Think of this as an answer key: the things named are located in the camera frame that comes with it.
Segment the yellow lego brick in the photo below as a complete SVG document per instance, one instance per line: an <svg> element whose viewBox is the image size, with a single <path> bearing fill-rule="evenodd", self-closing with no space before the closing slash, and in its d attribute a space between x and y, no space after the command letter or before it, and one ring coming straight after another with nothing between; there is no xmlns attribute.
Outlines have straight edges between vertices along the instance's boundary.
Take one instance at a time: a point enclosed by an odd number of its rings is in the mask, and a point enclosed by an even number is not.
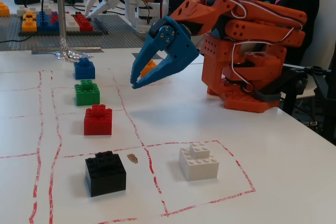
<svg viewBox="0 0 336 224"><path fill-rule="evenodd" d="M33 12L31 11L26 11L26 14L23 15L23 20L26 19L26 18L32 18L34 20L36 20L36 14L34 14Z"/></svg>
<svg viewBox="0 0 336 224"><path fill-rule="evenodd" d="M3 2L0 2L0 17L9 17L9 8Z"/></svg>
<svg viewBox="0 0 336 224"><path fill-rule="evenodd" d="M149 73L149 71L151 71L155 67L156 67L156 63L153 60L148 62L145 68L141 71L141 77L145 77Z"/></svg>
<svg viewBox="0 0 336 224"><path fill-rule="evenodd" d="M26 20L22 22L22 31L24 33L37 31L36 21L33 20L33 18L26 18Z"/></svg>

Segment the white chair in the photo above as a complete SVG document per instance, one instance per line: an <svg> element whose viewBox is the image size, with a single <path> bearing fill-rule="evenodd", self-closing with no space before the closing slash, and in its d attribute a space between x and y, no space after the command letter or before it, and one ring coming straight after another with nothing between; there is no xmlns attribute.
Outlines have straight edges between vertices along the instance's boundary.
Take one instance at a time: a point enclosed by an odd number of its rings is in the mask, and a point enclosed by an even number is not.
<svg viewBox="0 0 336 224"><path fill-rule="evenodd" d="M313 41L308 47L301 61L301 66L318 66L328 69L335 50L336 42L336 0L320 0L320 8L317 14ZM315 82L308 77L307 87L298 98L315 96Z"/></svg>

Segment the orange object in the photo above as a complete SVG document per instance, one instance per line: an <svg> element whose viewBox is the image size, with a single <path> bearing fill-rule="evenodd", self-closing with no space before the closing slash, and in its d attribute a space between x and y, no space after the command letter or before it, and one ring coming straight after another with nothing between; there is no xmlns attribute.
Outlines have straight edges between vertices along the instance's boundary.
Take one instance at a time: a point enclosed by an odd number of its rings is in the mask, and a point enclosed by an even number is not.
<svg viewBox="0 0 336 224"><path fill-rule="evenodd" d="M255 99L253 91L280 77L285 46L302 45L305 33L301 28L307 15L258 0L214 0L211 6L206 4L206 0L186 0L171 17L187 26L192 35L205 34L202 81L208 93L220 96L227 109L263 113L278 106L279 101ZM207 33L210 30L216 31L214 35ZM251 41L272 45L265 52L242 54L241 44Z"/></svg>
<svg viewBox="0 0 336 224"><path fill-rule="evenodd" d="M23 20L26 20L26 18L32 18L36 21L36 14L34 14L32 11L28 10L26 14L23 15Z"/></svg>
<svg viewBox="0 0 336 224"><path fill-rule="evenodd" d="M22 22L22 31L25 33L37 31L36 21L33 20L33 18L26 18L26 20Z"/></svg>
<svg viewBox="0 0 336 224"><path fill-rule="evenodd" d="M0 2L0 17L9 17L9 8L3 2Z"/></svg>
<svg viewBox="0 0 336 224"><path fill-rule="evenodd" d="M155 67L156 67L156 63L153 60L148 62L145 68L141 71L141 77L145 77L149 73L149 71L151 71Z"/></svg>

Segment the green lego brick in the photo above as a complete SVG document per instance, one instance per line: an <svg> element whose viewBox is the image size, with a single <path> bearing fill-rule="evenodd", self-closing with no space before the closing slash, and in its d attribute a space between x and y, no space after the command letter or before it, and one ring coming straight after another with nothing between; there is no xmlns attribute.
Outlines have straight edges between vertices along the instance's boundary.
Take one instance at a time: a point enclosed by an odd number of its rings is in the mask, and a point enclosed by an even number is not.
<svg viewBox="0 0 336 224"><path fill-rule="evenodd" d="M81 84L75 85L76 105L100 104L100 92L97 84L91 80L81 80Z"/></svg>

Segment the gray baseplate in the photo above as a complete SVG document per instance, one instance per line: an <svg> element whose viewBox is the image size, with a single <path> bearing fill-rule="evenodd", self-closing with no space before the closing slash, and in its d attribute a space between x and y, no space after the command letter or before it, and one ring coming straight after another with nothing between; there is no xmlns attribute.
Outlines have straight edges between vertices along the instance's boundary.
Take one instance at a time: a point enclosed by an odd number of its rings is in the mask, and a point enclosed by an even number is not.
<svg viewBox="0 0 336 224"><path fill-rule="evenodd" d="M143 41L135 31L118 15L102 14L97 16L108 35L102 36L68 36L69 47L101 47L105 48L139 48ZM22 40L26 37L18 35L22 21L16 16L0 17L0 41ZM38 48L59 48L58 36L34 36L23 42L0 43L0 51L32 50Z"/></svg>

